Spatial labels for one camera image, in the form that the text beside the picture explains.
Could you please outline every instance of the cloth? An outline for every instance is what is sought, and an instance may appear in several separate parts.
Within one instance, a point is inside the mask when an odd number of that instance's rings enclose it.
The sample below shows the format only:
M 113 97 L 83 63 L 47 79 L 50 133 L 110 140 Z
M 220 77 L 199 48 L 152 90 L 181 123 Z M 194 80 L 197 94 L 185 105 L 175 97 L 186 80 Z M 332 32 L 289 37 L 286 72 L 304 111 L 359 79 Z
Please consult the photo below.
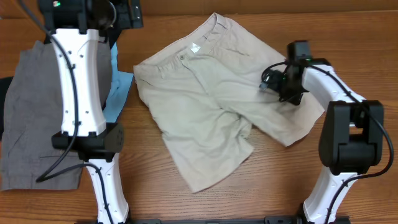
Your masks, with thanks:
M 101 104 L 111 88 L 111 52 L 98 45 L 98 83 Z M 62 124 L 62 93 L 58 63 L 52 44 L 37 41 L 33 49 L 21 52 L 16 73 L 6 95 L 2 142 L 2 189 L 77 189 L 81 169 L 42 183 L 36 178 L 63 151 L 52 147 L 51 136 Z M 54 170 L 82 163 L 70 152 Z
M 288 146 L 323 113 L 309 93 L 294 106 L 259 89 L 263 70 L 284 59 L 237 22 L 213 14 L 134 67 L 139 96 L 193 192 L 221 181 L 248 158 L 252 124 Z
M 6 100 L 6 93 L 11 84 L 12 77 L 0 79 L 0 141 L 2 132 L 4 131 L 4 101 Z
M 104 109 L 106 122 L 115 123 L 123 110 L 129 95 L 134 74 L 118 70 L 118 46 L 114 43 L 111 49 L 112 84 Z

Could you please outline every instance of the garment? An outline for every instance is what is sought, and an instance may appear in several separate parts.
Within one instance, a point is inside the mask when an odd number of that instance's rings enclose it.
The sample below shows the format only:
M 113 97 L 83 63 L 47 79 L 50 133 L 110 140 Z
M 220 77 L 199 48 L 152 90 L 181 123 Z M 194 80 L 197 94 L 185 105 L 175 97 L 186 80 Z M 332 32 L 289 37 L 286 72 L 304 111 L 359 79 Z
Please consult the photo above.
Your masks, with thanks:
M 237 22 L 213 14 L 134 67 L 139 96 L 193 192 L 221 181 L 252 153 L 252 124 L 288 146 L 323 113 L 309 93 L 294 106 L 259 89 L 263 70 L 284 59 Z
M 2 137 L 2 132 L 4 131 L 4 101 L 6 100 L 6 93 L 11 84 L 12 77 L 0 79 L 0 141 Z
M 104 117 L 106 122 L 115 123 L 126 104 L 134 74 L 118 70 L 118 46 L 114 43 L 111 49 L 112 84 L 106 99 Z
M 98 45 L 98 83 L 101 104 L 111 88 L 111 52 Z M 2 189 L 77 189 L 80 170 L 67 172 L 42 183 L 35 180 L 63 151 L 52 147 L 51 136 L 62 124 L 62 93 L 58 63 L 52 44 L 37 41 L 21 52 L 4 105 L 2 140 Z M 82 163 L 69 155 L 54 170 Z

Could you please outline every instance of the folded gray cloth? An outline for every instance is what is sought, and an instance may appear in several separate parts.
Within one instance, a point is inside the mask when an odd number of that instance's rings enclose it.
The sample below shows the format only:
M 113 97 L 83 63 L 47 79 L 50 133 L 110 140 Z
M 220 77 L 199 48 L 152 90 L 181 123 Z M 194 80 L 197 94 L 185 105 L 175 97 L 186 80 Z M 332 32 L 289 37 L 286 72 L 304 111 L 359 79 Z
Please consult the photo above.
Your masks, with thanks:
M 103 105 L 111 88 L 111 51 L 98 46 L 99 96 Z M 62 93 L 58 63 L 52 44 L 37 41 L 21 52 L 4 105 L 2 137 L 2 189 L 77 189 L 81 169 L 42 183 L 35 180 L 63 151 L 52 147 L 51 136 L 62 124 Z M 70 152 L 53 171 L 82 163 Z

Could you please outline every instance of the wooden table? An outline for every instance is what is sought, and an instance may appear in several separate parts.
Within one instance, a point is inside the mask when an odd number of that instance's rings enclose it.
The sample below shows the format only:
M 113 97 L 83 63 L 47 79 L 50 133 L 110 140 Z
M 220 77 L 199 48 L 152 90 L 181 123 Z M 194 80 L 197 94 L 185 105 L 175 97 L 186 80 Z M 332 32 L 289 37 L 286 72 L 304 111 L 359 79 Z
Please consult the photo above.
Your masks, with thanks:
M 385 127 L 398 147 L 398 12 L 231 15 L 248 31 L 286 53 L 293 40 L 310 40 L 312 53 L 327 58 L 357 93 L 384 105 Z M 119 68 L 132 66 L 196 29 L 207 16 L 145 17 L 145 28 L 118 40 Z M 0 21 L 0 77 L 14 74 L 19 52 L 44 35 L 21 19 Z M 288 148 L 254 128 L 256 148 L 224 181 L 193 194 L 178 173 L 160 131 L 132 87 L 120 122 L 126 130 L 120 173 L 133 218 L 163 220 L 263 218 L 293 215 L 312 191 L 321 169 L 319 119 L 310 134 Z M 387 162 L 384 143 L 382 162 Z M 398 165 L 384 176 L 355 183 L 338 213 L 353 223 L 398 223 Z M 0 223 L 73 223 L 97 215 L 86 171 L 78 190 L 0 192 Z

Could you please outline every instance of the clothing tag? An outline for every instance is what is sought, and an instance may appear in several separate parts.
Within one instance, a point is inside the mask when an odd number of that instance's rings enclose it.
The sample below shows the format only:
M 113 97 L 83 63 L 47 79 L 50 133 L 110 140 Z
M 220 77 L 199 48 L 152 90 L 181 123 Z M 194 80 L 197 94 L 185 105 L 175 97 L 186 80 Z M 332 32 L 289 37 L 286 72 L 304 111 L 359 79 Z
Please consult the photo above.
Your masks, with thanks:
M 197 44 L 195 44 L 195 43 L 192 43 L 191 51 L 192 51 L 193 53 L 196 54 L 196 53 L 199 51 L 199 49 L 200 49 L 200 46 L 199 46 L 199 45 L 197 45 Z

